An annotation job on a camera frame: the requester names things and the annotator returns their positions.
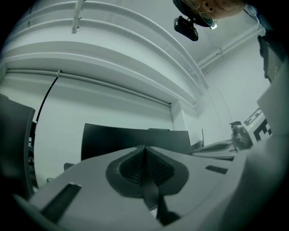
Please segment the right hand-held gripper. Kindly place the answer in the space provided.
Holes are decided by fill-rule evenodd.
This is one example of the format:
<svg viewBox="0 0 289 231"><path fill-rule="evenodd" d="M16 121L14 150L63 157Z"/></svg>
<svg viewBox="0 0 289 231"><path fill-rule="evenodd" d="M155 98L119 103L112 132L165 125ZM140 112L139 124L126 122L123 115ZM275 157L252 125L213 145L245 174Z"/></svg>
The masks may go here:
<svg viewBox="0 0 289 231"><path fill-rule="evenodd" d="M271 135L289 134L289 78L279 76L257 101L258 108L243 121L252 142L257 143ZM195 157L232 161L237 154L232 140L220 141L198 148L190 154Z"/></svg>

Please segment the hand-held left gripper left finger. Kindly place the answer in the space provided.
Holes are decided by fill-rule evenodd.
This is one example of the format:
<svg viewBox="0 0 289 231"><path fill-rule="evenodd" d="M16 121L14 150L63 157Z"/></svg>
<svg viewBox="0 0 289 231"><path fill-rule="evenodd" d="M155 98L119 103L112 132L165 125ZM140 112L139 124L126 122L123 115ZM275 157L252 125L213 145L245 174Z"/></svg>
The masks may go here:
<svg viewBox="0 0 289 231"><path fill-rule="evenodd" d="M145 166L145 146L140 146L126 155L109 163L106 179L120 195L129 198L142 198L140 177Z"/></svg>

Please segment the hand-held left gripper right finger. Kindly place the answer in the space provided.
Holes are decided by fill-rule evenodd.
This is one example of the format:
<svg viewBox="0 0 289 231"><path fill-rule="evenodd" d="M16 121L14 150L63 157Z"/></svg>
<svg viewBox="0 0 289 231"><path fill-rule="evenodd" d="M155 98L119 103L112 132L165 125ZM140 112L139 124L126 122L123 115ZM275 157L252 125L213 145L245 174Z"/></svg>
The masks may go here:
<svg viewBox="0 0 289 231"><path fill-rule="evenodd" d="M144 148L144 162L148 175L162 195L177 194L188 181L189 171L184 164L151 147Z"/></svg>

